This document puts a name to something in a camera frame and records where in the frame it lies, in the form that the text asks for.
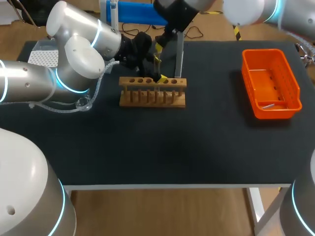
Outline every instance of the test tube rack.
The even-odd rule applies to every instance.
[[[155,83],[151,78],[120,77],[119,85],[124,88],[119,102],[121,107],[186,107],[186,79],[167,78]]]

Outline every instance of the orange plastic basket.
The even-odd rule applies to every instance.
[[[281,50],[244,50],[242,55],[242,74],[258,119],[289,119],[302,109],[300,88]]]

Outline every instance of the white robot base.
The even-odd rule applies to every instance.
[[[74,236],[74,207],[40,149],[3,129],[0,149],[0,236]]]

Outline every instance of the black table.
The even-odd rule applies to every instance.
[[[27,61],[28,42],[18,60]],[[261,121],[241,74],[244,49],[284,51],[301,89],[291,120]],[[176,47],[162,74],[173,77]],[[55,114],[26,104],[0,106],[0,127],[33,141],[64,185],[289,184],[315,148],[315,90],[288,42],[186,42],[186,109],[121,108],[115,66],[88,112]]]

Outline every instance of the wooden floor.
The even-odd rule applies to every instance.
[[[69,2],[84,10],[99,11],[97,0]],[[218,0],[211,10],[221,10],[221,5],[222,1]],[[190,26],[198,26],[204,34],[195,40],[236,40],[232,25],[223,15],[199,14]],[[128,24],[125,29],[144,31],[147,27]],[[161,34],[162,29],[150,28],[148,33],[153,38]],[[240,33],[243,40],[294,41],[267,25],[243,27]],[[189,32],[190,37],[199,35],[196,29]],[[45,27],[38,29],[21,22],[0,26],[0,59],[15,60],[26,41],[46,36]],[[261,192],[267,208],[277,189]],[[74,192],[72,200],[77,213],[78,236],[253,235],[243,189],[78,191]],[[280,234],[275,230],[272,235]]]
[[[77,236],[251,236],[242,189],[81,191]]]

